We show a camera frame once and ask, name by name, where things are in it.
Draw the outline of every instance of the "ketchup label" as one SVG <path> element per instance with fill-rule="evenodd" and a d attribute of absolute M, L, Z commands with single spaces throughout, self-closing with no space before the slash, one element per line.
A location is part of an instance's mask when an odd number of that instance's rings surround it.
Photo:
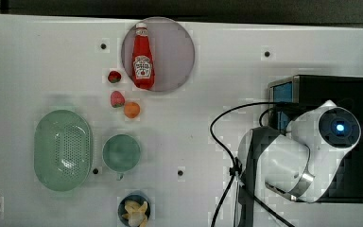
<path fill-rule="evenodd" d="M 134 61 L 135 77 L 138 79 L 149 79 L 151 77 L 152 64 L 149 57 L 137 56 Z"/>
<path fill-rule="evenodd" d="M 135 34 L 136 35 L 139 35 L 139 36 L 147 36 L 148 35 L 148 31 L 144 28 L 140 28 L 140 29 L 137 29 L 135 31 Z"/>

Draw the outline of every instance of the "small bowl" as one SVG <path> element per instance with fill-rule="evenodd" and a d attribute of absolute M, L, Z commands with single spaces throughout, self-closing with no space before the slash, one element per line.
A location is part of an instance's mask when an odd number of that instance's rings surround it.
<path fill-rule="evenodd" d="M 138 195 L 138 194 L 130 194 L 128 196 L 126 196 L 119 204 L 119 207 L 117 209 L 117 215 L 119 216 L 120 221 L 122 221 L 122 223 L 128 227 L 129 226 L 129 221 L 125 218 L 122 217 L 122 215 L 127 214 L 128 212 L 125 209 L 125 203 L 126 201 L 136 201 L 138 202 L 140 205 L 143 205 L 144 201 L 147 202 L 148 204 L 148 208 L 146 210 L 146 216 L 149 219 L 149 215 L 151 213 L 151 209 L 150 209 L 150 204 L 149 204 L 149 200 L 142 195 Z"/>

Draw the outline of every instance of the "pink plate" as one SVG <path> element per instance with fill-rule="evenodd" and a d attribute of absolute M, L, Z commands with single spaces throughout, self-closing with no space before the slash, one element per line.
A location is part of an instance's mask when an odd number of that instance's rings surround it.
<path fill-rule="evenodd" d="M 181 87 L 194 66 L 193 40 L 179 23 L 164 17 L 150 17 L 147 24 L 149 46 L 154 61 L 155 83 L 153 92 L 167 92 Z M 135 26 L 122 44 L 122 63 L 131 78 L 131 58 L 134 47 Z"/>

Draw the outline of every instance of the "orange toy fruit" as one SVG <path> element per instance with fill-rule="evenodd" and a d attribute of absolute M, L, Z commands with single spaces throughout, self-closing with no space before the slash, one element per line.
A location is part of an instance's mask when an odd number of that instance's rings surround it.
<path fill-rule="evenodd" d="M 125 116 L 128 118 L 134 118 L 140 114 L 140 106 L 135 102 L 128 102 L 125 105 Z"/>

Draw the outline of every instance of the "ketchup bottle cap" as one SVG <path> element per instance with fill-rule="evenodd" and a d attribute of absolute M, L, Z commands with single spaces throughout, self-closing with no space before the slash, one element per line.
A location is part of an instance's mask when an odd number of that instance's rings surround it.
<path fill-rule="evenodd" d="M 136 28 L 147 28 L 147 25 L 145 23 L 137 23 L 135 26 Z"/>

